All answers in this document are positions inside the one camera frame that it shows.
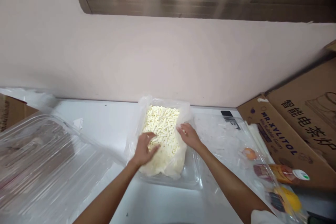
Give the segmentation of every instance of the cardboard box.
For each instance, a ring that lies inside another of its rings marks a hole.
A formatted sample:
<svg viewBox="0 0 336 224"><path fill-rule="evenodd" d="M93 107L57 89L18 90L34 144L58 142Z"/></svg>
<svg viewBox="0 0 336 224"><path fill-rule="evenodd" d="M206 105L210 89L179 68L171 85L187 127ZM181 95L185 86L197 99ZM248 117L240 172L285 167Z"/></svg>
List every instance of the cardboard box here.
<svg viewBox="0 0 336 224"><path fill-rule="evenodd" d="M0 94L0 132L8 129L38 110L13 97Z"/></svg>
<svg viewBox="0 0 336 224"><path fill-rule="evenodd" d="M265 96L260 95L238 107L248 124L258 125L274 161L305 171L309 181L300 186L336 191L336 172L317 155L286 122Z"/></svg>
<svg viewBox="0 0 336 224"><path fill-rule="evenodd" d="M267 99L336 170L336 58L272 91Z"/></svg>

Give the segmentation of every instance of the white wall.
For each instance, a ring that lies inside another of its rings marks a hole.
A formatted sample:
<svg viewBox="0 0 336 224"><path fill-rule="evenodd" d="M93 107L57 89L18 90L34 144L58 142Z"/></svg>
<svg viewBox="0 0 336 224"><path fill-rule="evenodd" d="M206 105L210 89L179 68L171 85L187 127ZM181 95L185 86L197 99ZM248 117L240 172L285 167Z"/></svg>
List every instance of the white wall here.
<svg viewBox="0 0 336 224"><path fill-rule="evenodd" d="M0 0L0 86L236 107L335 38L335 24L86 15L78 0Z"/></svg>

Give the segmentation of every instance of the white countertop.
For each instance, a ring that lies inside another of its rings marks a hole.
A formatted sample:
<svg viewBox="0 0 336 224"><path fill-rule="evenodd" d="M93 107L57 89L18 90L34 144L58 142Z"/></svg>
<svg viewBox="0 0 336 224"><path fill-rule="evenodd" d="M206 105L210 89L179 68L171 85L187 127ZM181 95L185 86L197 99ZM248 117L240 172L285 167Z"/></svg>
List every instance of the white countertop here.
<svg viewBox="0 0 336 224"><path fill-rule="evenodd" d="M83 118L83 129L87 137L102 145L123 153L128 127L137 103L60 99L55 107L68 122ZM195 107L194 113L221 115L221 110L229 110L234 117L241 118L232 108ZM96 186L79 213L108 185L123 169L114 164L103 181ZM226 223L241 224L236 212L225 199L222 209ZM137 179L130 183L111 223L195 223L209 222L201 191L148 184Z"/></svg>

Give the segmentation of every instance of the person's left hand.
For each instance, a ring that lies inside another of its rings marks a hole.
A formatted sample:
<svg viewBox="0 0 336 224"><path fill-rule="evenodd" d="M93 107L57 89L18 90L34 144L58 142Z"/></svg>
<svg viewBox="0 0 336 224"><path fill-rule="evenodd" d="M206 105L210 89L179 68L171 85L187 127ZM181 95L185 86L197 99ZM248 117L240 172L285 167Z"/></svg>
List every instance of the person's left hand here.
<svg viewBox="0 0 336 224"><path fill-rule="evenodd" d="M138 167L147 164L154 156L154 154L160 148L160 145L153 147L151 151L148 149L148 144L156 135L153 132L143 133L139 136L138 144L136 146L135 154L130 162L134 163Z"/></svg>

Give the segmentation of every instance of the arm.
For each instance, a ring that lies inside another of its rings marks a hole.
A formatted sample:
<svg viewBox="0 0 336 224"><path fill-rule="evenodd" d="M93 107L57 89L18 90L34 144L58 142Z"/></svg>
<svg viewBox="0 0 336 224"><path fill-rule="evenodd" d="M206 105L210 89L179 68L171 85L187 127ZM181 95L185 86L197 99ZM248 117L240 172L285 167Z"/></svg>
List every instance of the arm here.
<svg viewBox="0 0 336 224"><path fill-rule="evenodd" d="M253 210L266 210L272 213L268 206L243 181L226 168L202 144L196 131L190 124L181 124L181 127L177 128L177 130L183 141L193 148L204 160L220 189L244 224L251 223Z"/></svg>
<svg viewBox="0 0 336 224"><path fill-rule="evenodd" d="M122 172L91 202L73 224L109 224L125 191L138 169L148 163L159 149L155 146L148 150L154 133L143 133L139 136L134 157Z"/></svg>

